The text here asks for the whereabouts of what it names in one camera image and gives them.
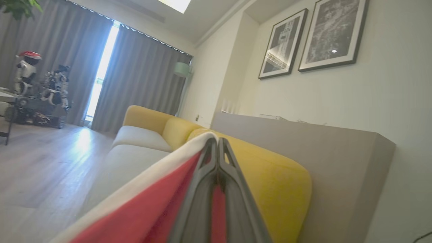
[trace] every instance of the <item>white sofa cushion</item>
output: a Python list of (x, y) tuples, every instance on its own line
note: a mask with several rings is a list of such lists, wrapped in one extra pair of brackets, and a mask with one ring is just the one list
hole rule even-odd
[(168, 154), (168, 152), (133, 145), (114, 147), (102, 163), (78, 218)]
[(172, 152), (171, 146), (169, 146), (159, 133), (133, 126), (121, 127), (112, 146), (115, 147), (122, 144)]

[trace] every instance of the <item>black and white artwork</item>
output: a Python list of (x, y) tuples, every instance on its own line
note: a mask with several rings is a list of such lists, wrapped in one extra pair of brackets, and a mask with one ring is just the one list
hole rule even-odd
[(307, 15), (303, 9), (273, 26), (259, 79), (291, 73)]
[(315, 4), (299, 71), (356, 62), (368, 0), (321, 0)]

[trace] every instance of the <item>green plant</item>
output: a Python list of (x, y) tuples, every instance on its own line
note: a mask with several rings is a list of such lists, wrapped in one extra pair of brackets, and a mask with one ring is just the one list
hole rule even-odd
[(0, 0), (0, 11), (4, 8), (3, 13), (11, 13), (16, 20), (20, 20), (23, 15), (34, 18), (33, 7), (42, 12), (37, 0)]

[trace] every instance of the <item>console table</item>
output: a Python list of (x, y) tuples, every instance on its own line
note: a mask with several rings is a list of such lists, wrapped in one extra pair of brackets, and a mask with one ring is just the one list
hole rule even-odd
[(12, 104), (14, 109), (12, 112), (12, 119), (9, 123), (9, 128), (7, 132), (0, 132), (0, 137), (6, 138), (6, 145), (9, 143), (9, 135), (12, 130), (12, 123), (15, 119), (15, 109), (16, 109), (16, 96), (12, 93), (7, 92), (4, 88), (0, 87), (0, 102), (7, 102), (9, 104)]
[(227, 113), (216, 113), (211, 128), (309, 171), (312, 198), (298, 243), (365, 241), (396, 148), (392, 141), (376, 132)]

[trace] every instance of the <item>cable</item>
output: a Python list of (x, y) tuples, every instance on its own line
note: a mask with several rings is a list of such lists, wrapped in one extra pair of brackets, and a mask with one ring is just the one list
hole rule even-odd
[(419, 240), (421, 240), (421, 239), (423, 239), (423, 238), (426, 238), (426, 237), (428, 237), (428, 236), (430, 236), (430, 235), (432, 235), (432, 232), (429, 232), (429, 233), (427, 233), (427, 234), (425, 234), (425, 235), (423, 235), (423, 236), (420, 236), (420, 237), (417, 238), (413, 243), (416, 243), (417, 241), (419, 241)]

